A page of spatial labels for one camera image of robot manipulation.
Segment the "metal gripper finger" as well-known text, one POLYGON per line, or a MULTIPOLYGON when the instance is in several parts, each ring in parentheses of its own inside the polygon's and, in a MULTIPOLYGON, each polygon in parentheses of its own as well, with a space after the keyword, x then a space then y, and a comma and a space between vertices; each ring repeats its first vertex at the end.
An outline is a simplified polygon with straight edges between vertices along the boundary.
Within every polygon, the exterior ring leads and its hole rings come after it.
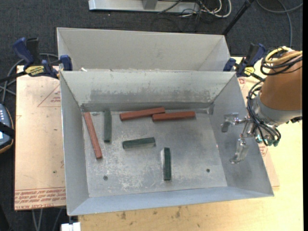
POLYGON ((230 113, 224 115, 224 121, 220 125, 221 126, 221 132, 227 132, 229 129, 229 126, 235 126, 238 121, 238 113, 230 113))
POLYGON ((237 164, 241 161, 244 161, 249 149, 246 139, 240 138, 236 143, 236 151, 234 156, 229 160, 232 164, 237 164))

